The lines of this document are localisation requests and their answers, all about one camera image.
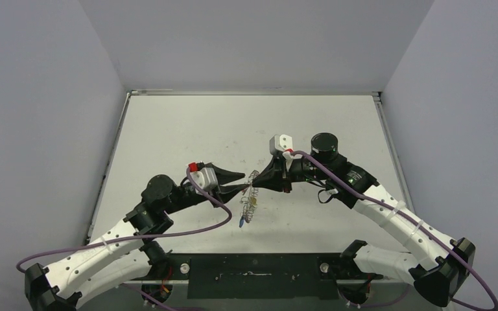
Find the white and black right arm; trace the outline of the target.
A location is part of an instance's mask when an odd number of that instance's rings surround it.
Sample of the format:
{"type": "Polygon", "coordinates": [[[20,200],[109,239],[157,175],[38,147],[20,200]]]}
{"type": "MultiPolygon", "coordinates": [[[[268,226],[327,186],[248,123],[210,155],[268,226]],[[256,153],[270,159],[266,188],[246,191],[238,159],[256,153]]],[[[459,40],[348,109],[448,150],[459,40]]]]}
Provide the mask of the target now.
{"type": "Polygon", "coordinates": [[[314,135],[310,154],[294,157],[293,151],[290,136],[273,136],[272,160],[252,186],[288,193],[293,183],[316,182],[331,199],[369,218],[405,248],[390,251],[355,240],[342,252],[344,275],[356,278],[372,273],[398,279],[428,302],[446,307],[469,276],[475,245],[433,229],[412,213],[374,176],[339,154],[338,139],[332,133],[314,135]]]}

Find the metal ring disc with keyrings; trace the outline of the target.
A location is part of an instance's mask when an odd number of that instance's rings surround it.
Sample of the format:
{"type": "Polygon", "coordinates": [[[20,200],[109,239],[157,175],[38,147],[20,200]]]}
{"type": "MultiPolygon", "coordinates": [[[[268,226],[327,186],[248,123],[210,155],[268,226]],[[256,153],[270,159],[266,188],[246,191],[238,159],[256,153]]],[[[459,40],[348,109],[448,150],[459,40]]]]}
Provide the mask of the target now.
{"type": "Polygon", "coordinates": [[[241,213],[241,218],[245,219],[245,224],[249,224],[252,221],[252,218],[254,216],[254,213],[257,209],[257,204],[253,205],[251,202],[252,198],[258,197],[258,192],[259,189],[254,188],[252,183],[256,177],[258,177],[259,171],[258,170],[253,170],[247,180],[248,187],[242,191],[242,198],[240,200],[240,203],[242,204],[243,210],[241,213]]]}

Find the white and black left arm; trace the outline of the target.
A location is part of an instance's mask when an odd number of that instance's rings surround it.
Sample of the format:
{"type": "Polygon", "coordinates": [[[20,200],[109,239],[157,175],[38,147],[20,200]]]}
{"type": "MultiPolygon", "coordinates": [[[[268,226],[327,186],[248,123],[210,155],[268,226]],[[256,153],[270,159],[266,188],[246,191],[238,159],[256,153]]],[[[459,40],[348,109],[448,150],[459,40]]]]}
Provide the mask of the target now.
{"type": "Polygon", "coordinates": [[[152,177],[141,201],[99,238],[46,266],[24,270],[24,292],[33,310],[78,310],[96,296],[120,284],[149,276],[163,277],[169,255],[158,244],[172,225],[170,214],[205,201],[225,204],[248,187],[242,172],[212,163],[191,163],[176,184],[165,174],[152,177]]]}

